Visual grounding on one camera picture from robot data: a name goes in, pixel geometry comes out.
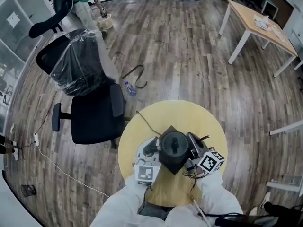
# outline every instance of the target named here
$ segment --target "wire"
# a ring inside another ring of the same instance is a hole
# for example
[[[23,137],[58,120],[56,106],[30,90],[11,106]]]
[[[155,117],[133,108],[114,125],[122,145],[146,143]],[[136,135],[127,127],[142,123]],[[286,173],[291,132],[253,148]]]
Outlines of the wire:
[[[147,190],[151,190],[153,191],[153,189],[149,186],[146,190],[145,190],[145,193],[144,193],[144,197],[143,197],[143,206],[142,206],[142,209],[140,210],[140,212],[138,214],[141,214],[142,210],[144,209],[145,207],[145,196],[146,196],[146,193],[147,193]]]
[[[107,194],[105,194],[105,193],[103,193],[103,192],[100,192],[99,190],[94,189],[94,188],[92,188],[92,187],[89,187],[89,186],[85,185],[83,182],[80,182],[80,181],[78,181],[77,179],[75,179],[75,178],[73,178],[72,176],[70,176],[70,175],[68,175],[67,173],[65,173],[63,170],[61,170],[61,168],[60,168],[59,166],[56,165],[55,162],[53,162],[50,158],[48,158],[48,156],[46,156],[45,154],[43,154],[43,153],[41,152],[39,146],[37,146],[37,147],[38,147],[38,149],[39,149],[41,155],[44,156],[44,157],[46,157],[50,162],[52,162],[52,163],[55,165],[55,167],[58,168],[63,174],[69,176],[71,179],[75,180],[76,182],[79,182],[79,183],[82,184],[83,186],[86,186],[87,188],[89,188],[89,189],[91,189],[91,190],[95,190],[95,191],[97,191],[97,192],[99,192],[99,193],[101,193],[101,194],[103,194],[103,195],[105,195],[105,196],[107,196],[107,197],[109,198],[109,196],[108,196]]]
[[[195,174],[194,176],[192,176],[192,175],[188,175],[187,173],[185,173],[185,172],[183,172],[182,173],[184,176],[188,176],[189,178],[191,178],[191,179],[194,179],[195,180],[195,182],[194,182],[194,185],[191,187],[191,189],[190,189],[190,196],[191,196],[191,198],[193,199],[193,200],[195,200],[194,199],[194,197],[193,197],[193,189],[194,189],[194,187],[195,187],[195,185],[196,185],[196,183],[197,183],[197,179],[200,179],[200,178],[203,178],[203,177],[205,177],[204,175],[205,175],[205,172],[203,172],[203,175],[202,176],[199,176],[199,177],[197,177],[197,175]]]
[[[198,208],[198,210],[199,210],[201,216],[203,217],[203,219],[205,220],[205,223],[207,224],[207,226],[212,227],[212,225],[209,223],[208,219],[205,217],[203,211],[200,209],[199,205],[197,204],[196,200],[194,200],[194,204]]]
[[[27,146],[23,146],[23,147],[17,147],[17,149],[20,149],[21,151],[22,151],[22,158],[23,158],[23,160],[25,160],[25,158],[24,158],[24,154],[23,154],[23,148],[25,148],[25,147],[28,147],[28,146],[31,146],[32,144],[34,144],[36,141],[34,141],[34,142],[32,142],[32,143],[30,143],[29,145],[27,145]]]
[[[39,129],[38,129],[35,133],[38,133],[38,131],[41,129],[42,125],[45,123],[45,120],[46,120],[46,118],[47,118],[47,116],[48,116],[48,114],[49,114],[49,111],[50,111],[51,108],[52,108],[53,101],[54,101],[54,99],[55,99],[55,97],[56,97],[57,92],[58,92],[58,90],[56,90],[56,92],[55,92],[55,94],[54,94],[54,96],[53,96],[52,103],[51,103],[51,105],[49,106],[49,108],[48,108],[48,110],[47,110],[46,116],[44,117],[42,124],[40,125]]]
[[[139,114],[139,115],[144,119],[144,121],[146,122],[146,124],[148,125],[148,127],[150,127],[150,129],[151,129],[153,132],[155,132],[156,134],[158,134],[159,136],[161,136],[161,134],[160,134],[159,132],[155,131],[155,130],[150,126],[150,124],[146,121],[146,119],[142,116],[142,114],[140,114],[139,111],[137,111],[137,114]]]
[[[196,174],[194,174],[194,175],[189,175],[189,174],[187,174],[187,173],[185,173],[185,172],[183,172],[183,175],[184,175],[184,176],[188,176],[189,178],[195,180],[193,186],[192,186],[191,189],[190,189],[190,196],[192,197],[192,199],[193,199],[193,201],[194,201],[194,204],[196,205],[196,207],[197,207],[198,210],[199,210],[198,216],[202,217],[202,218],[206,221],[206,224],[209,224],[208,220],[206,219],[206,216],[207,216],[207,217],[222,217],[222,218],[224,218],[224,217],[244,216],[243,214],[239,214],[239,213],[228,213],[228,214],[205,214],[204,211],[203,211],[203,210],[199,207],[199,205],[197,204],[197,202],[196,202],[196,200],[194,199],[194,196],[193,196],[193,194],[192,194],[192,191],[193,191],[193,189],[194,189],[194,187],[195,187],[195,185],[196,185],[196,183],[197,183],[197,179],[201,179],[201,178],[203,178],[203,177],[206,177],[205,172],[203,172],[203,175],[202,175],[202,176],[199,176],[199,177],[197,177]]]
[[[134,159],[135,165],[138,164],[139,161],[143,161],[143,162],[144,162],[143,166],[146,164],[146,162],[149,162],[149,163],[151,164],[151,166],[152,166],[152,162],[151,162],[151,161],[146,161],[146,160],[144,160],[144,159],[142,159],[142,158],[139,158],[139,157],[136,157],[136,158]]]

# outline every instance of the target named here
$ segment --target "water bottle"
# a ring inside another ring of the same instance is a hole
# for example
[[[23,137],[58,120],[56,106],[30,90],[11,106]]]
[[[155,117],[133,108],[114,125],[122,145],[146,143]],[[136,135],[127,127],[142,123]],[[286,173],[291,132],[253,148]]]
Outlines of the water bottle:
[[[126,85],[127,92],[130,96],[137,95],[136,89],[134,89],[134,87],[130,83],[128,83],[128,81],[125,82],[125,85]]]

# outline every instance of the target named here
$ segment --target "trash bin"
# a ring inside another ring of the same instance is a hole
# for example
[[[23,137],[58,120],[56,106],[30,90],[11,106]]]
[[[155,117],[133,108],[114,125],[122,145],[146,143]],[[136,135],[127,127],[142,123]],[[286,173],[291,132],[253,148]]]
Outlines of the trash bin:
[[[110,29],[113,26],[112,20],[111,20],[112,15],[110,13],[107,14],[106,17],[99,17],[97,19],[98,21],[98,28],[102,30]]]

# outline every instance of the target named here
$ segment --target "power strip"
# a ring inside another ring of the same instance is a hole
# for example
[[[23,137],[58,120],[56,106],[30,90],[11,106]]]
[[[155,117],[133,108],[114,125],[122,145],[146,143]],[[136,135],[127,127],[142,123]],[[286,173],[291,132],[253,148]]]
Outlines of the power strip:
[[[39,137],[37,132],[34,134],[34,140],[35,140],[35,146],[39,146],[40,144],[39,144]]]

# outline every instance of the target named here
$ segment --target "black cylindrical object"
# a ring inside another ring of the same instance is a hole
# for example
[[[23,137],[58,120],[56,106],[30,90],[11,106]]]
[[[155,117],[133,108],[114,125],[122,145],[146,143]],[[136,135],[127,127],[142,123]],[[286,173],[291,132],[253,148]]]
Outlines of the black cylindrical object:
[[[188,140],[178,131],[167,133],[160,143],[159,161],[173,174],[176,174],[184,165],[188,156]]]

